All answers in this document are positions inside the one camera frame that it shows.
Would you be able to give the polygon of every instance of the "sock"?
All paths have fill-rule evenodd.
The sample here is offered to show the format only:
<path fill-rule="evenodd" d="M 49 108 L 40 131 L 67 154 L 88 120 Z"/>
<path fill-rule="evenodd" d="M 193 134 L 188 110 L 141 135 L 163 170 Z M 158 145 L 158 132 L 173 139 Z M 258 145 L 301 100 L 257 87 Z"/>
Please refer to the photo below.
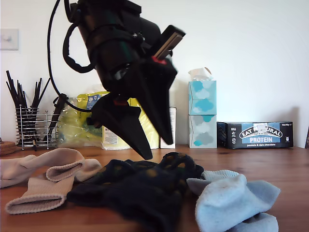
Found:
<path fill-rule="evenodd" d="M 182 153 L 166 154 L 159 164 L 112 160 L 102 172 L 68 193 L 79 205 L 106 206 L 149 231 L 172 232 L 179 219 L 187 178 L 203 168 Z"/>
<path fill-rule="evenodd" d="M 278 222 L 272 215 L 266 213 L 257 214 L 227 232 L 278 232 Z"/>
<path fill-rule="evenodd" d="M 204 188 L 213 181 L 223 178 L 235 177 L 239 173 L 230 170 L 219 171 L 204 171 L 201 175 L 201 179 L 187 179 L 190 190 L 197 196 L 200 196 Z"/>
<path fill-rule="evenodd" d="M 205 171 L 202 178 L 205 180 L 187 180 L 193 192 L 200 193 L 203 189 L 196 206 L 196 220 L 202 232 L 223 232 L 265 212 L 280 193 L 279 188 L 266 181 L 247 183 L 244 175 L 229 170 Z M 256 224 L 246 225 L 253 230 Z"/>
<path fill-rule="evenodd" d="M 0 187 L 15 185 L 27 180 L 38 168 L 49 166 L 46 177 L 50 181 L 60 181 L 78 173 L 76 180 L 83 181 L 93 176 L 99 169 L 96 159 L 84 159 L 82 154 L 74 149 L 58 148 L 40 156 L 29 155 L 23 158 L 1 160 Z"/>
<path fill-rule="evenodd" d="M 25 214 L 55 209 L 64 203 L 73 182 L 74 176 L 57 183 L 32 177 L 28 181 L 27 192 L 8 202 L 5 210 L 9 214 Z"/>
<path fill-rule="evenodd" d="M 57 208 L 64 203 L 67 193 L 72 189 L 74 180 L 85 181 L 93 177 L 102 168 L 96 159 L 84 160 L 83 156 L 76 150 L 59 148 L 54 151 L 51 157 L 41 158 L 45 162 L 36 161 L 41 156 L 27 156 L 25 159 L 19 158 L 14 159 L 14 161 L 8 160 L 9 162 L 5 165 L 6 170 L 3 172 L 4 177 L 12 178 L 16 176 L 18 182 L 27 179 L 40 165 L 47 163 L 49 165 L 63 164 L 49 168 L 42 178 L 30 178 L 27 192 L 22 197 L 6 204 L 5 209 L 9 214 L 36 213 Z M 63 158 L 64 161 L 57 161 L 61 158 L 60 155 L 66 156 Z M 7 185 L 11 185 L 14 181 L 14 179 L 2 181 L 1 177 L 1 183 Z"/>

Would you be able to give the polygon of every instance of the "black box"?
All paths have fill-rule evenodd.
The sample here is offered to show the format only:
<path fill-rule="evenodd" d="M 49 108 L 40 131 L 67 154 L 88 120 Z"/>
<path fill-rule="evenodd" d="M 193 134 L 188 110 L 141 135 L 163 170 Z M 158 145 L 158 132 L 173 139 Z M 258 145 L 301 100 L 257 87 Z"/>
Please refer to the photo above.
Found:
<path fill-rule="evenodd" d="M 217 122 L 217 144 L 232 149 L 293 147 L 293 123 Z"/>

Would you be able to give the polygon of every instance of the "black sock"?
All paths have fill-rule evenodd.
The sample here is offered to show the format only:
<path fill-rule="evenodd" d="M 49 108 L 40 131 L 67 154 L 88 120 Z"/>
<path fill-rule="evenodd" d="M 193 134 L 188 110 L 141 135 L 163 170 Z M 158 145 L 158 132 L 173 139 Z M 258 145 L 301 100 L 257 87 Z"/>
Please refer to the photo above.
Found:
<path fill-rule="evenodd" d="M 200 178 L 203 172 L 190 156 L 177 152 L 166 154 L 159 164 L 112 160 L 105 168 L 69 192 L 67 200 L 109 207 L 154 232 L 174 231 L 186 179 Z"/>

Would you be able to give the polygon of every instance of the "blue patterned tissue box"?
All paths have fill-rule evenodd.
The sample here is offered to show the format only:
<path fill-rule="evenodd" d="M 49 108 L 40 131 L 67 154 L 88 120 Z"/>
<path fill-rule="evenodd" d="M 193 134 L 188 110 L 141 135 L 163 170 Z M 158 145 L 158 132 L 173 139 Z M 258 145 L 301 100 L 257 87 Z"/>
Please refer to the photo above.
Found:
<path fill-rule="evenodd" d="M 217 147 L 216 115 L 189 115 L 189 147 Z"/>
<path fill-rule="evenodd" d="M 189 115 L 217 114 L 217 82 L 189 82 Z"/>

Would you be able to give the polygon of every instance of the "wire basket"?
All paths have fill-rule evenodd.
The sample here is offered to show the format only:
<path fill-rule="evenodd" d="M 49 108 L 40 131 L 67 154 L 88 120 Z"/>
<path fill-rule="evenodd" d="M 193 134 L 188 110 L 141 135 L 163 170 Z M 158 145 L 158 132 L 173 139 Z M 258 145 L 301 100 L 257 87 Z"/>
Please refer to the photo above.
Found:
<path fill-rule="evenodd" d="M 53 114 L 45 111 L 40 114 L 38 108 L 16 108 L 16 136 L 17 146 L 22 147 L 50 147 L 57 146 L 57 128 L 50 128 Z"/>

